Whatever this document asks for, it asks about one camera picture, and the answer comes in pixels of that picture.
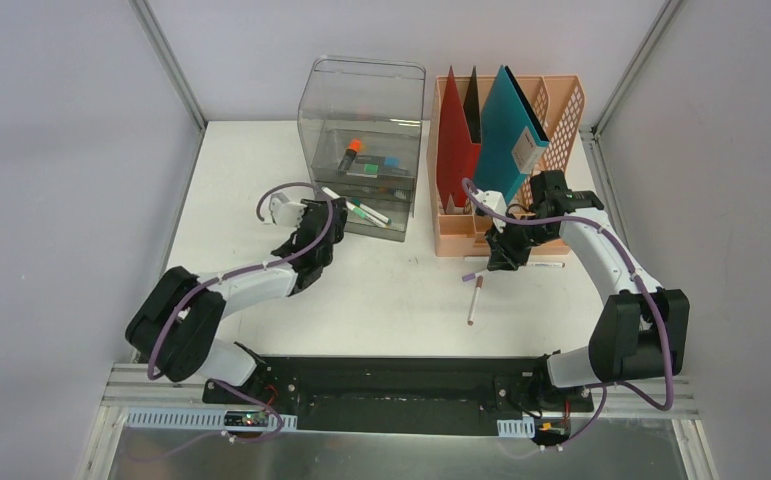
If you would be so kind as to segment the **black highlighter green cap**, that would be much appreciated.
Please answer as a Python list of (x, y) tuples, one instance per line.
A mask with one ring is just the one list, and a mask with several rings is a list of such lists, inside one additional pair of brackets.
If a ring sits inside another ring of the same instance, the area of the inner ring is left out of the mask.
[(375, 163), (354, 163), (345, 171), (345, 174), (348, 176), (377, 178), (379, 175), (379, 165)]

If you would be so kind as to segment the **teal blue folder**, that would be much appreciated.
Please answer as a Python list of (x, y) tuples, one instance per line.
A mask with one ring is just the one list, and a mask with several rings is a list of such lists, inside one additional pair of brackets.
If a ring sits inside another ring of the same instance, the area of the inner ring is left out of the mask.
[(502, 65), (481, 110), (481, 151), (473, 183), (507, 203), (549, 146), (542, 121), (510, 68)]

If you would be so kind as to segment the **white marker green tip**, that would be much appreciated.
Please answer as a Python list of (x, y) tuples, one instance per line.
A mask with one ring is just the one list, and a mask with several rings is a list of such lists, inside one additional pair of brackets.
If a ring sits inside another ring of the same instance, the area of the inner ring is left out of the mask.
[(335, 191), (331, 190), (330, 188), (323, 186), (321, 190), (324, 194), (326, 194), (330, 198), (332, 203), (335, 203), (336, 205), (346, 204), (346, 199), (341, 195), (339, 195), (338, 193), (336, 193)]

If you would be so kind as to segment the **black highlighter blue cap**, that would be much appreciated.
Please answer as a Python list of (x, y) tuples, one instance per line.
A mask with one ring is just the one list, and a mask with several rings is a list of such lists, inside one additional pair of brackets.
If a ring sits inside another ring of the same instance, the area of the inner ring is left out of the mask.
[(400, 160), (397, 157), (378, 155), (358, 155), (356, 161), (361, 164), (375, 164), (387, 168), (399, 168)]

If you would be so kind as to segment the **black highlighter orange cap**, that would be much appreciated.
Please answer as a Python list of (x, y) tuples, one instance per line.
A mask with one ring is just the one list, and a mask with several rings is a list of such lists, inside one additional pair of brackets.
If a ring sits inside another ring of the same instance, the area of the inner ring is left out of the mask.
[(363, 147), (363, 142), (360, 139), (352, 139), (338, 163), (338, 170), (346, 171), (353, 164), (359, 151), (362, 150)]

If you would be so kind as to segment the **red folder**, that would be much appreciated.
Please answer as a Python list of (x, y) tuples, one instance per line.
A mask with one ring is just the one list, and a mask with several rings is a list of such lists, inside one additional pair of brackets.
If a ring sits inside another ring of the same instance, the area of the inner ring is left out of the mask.
[(440, 96), (436, 187), (447, 214), (461, 213), (467, 197), (464, 178), (472, 178), (481, 151), (481, 109), (476, 69), (468, 78), (464, 95), (453, 68)]

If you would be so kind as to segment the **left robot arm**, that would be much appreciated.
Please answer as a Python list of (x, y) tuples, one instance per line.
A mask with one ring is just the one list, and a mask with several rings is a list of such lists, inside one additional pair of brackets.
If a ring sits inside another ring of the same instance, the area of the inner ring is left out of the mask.
[(173, 382), (193, 376), (221, 381), (242, 404), (258, 402), (266, 378), (253, 353), (218, 338), (220, 322), (260, 302), (298, 294), (320, 279), (342, 241), (348, 211), (329, 201), (270, 199), (275, 220), (296, 226), (252, 270), (198, 276), (178, 266), (165, 272), (125, 330), (126, 341), (155, 360), (153, 373)]

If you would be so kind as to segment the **clear grey drawer organizer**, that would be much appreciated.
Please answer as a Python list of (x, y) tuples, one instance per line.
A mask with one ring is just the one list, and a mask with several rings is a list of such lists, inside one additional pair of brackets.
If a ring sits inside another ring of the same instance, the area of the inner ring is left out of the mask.
[(348, 231), (402, 242), (414, 214), (426, 70), (414, 62), (323, 55), (297, 127), (311, 180), (349, 203)]

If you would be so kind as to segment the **white pen red cap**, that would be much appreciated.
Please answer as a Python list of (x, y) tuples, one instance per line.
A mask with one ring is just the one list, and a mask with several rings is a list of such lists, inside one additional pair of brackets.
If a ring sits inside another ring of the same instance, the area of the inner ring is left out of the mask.
[(564, 268), (565, 262), (558, 261), (528, 261), (526, 266), (530, 268)]

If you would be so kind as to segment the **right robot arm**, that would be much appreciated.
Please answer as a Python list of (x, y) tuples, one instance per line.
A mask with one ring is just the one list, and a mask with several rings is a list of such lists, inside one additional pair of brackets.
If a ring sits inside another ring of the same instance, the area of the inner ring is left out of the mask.
[(547, 372), (528, 384), (530, 400), (556, 408), (569, 388), (662, 377), (682, 370), (690, 303), (680, 289), (667, 289), (647, 273), (613, 229), (598, 196), (568, 187), (563, 172), (530, 180), (528, 216), (516, 218), (501, 193), (473, 191), (478, 211), (493, 225), (485, 234), (488, 270), (516, 271), (533, 249), (562, 240), (585, 268), (603, 302), (586, 346), (552, 354)]

